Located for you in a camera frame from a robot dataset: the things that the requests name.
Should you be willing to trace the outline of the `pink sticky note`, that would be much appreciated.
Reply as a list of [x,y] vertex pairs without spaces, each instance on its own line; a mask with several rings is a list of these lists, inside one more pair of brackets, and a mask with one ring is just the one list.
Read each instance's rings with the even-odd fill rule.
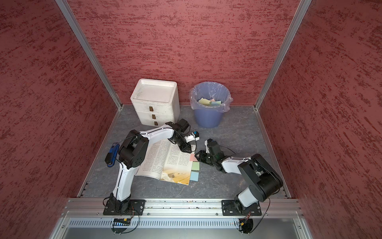
[[195,157],[195,154],[190,154],[190,161],[198,162],[197,158]]

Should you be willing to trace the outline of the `illustrated book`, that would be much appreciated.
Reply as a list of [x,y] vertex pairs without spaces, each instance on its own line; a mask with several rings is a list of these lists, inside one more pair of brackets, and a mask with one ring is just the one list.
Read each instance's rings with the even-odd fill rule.
[[182,152],[178,145],[164,139],[148,147],[136,175],[189,185],[193,156],[195,155]]

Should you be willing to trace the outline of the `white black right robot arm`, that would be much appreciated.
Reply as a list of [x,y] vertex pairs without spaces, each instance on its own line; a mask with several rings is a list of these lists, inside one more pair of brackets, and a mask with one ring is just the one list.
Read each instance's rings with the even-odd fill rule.
[[204,164],[215,167],[222,173],[241,175],[248,187],[235,196],[234,200],[223,204],[223,212],[231,211],[243,215],[250,207],[259,202],[264,202],[276,194],[283,186],[283,180],[278,173],[260,154],[251,157],[228,156],[223,153],[217,141],[205,141],[206,150],[200,150],[195,158]]

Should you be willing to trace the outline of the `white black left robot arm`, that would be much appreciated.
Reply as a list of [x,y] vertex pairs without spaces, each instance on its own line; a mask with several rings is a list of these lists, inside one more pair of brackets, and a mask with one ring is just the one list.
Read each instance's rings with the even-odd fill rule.
[[181,119],[177,123],[167,122],[149,131],[130,131],[117,153],[119,158],[116,160],[120,163],[119,175],[116,186],[105,204],[105,209],[121,215],[132,210],[129,202],[132,181],[138,167],[144,162],[147,149],[153,144],[167,139],[182,153],[193,153],[192,145],[186,140],[185,131],[188,128],[190,128],[189,123]]

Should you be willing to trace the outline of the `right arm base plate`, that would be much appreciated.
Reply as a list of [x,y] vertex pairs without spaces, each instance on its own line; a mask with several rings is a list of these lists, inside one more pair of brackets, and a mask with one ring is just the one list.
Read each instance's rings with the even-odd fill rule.
[[249,207],[242,206],[239,201],[235,200],[222,200],[221,201],[222,214],[224,216],[261,216],[262,211],[258,202]]

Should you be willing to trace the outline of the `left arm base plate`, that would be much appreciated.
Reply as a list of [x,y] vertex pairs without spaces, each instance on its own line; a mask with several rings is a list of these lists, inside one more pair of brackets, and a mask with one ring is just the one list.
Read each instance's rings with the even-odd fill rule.
[[104,207],[104,216],[142,216],[145,208],[145,200],[142,199],[129,199],[118,201],[115,199],[108,199]]

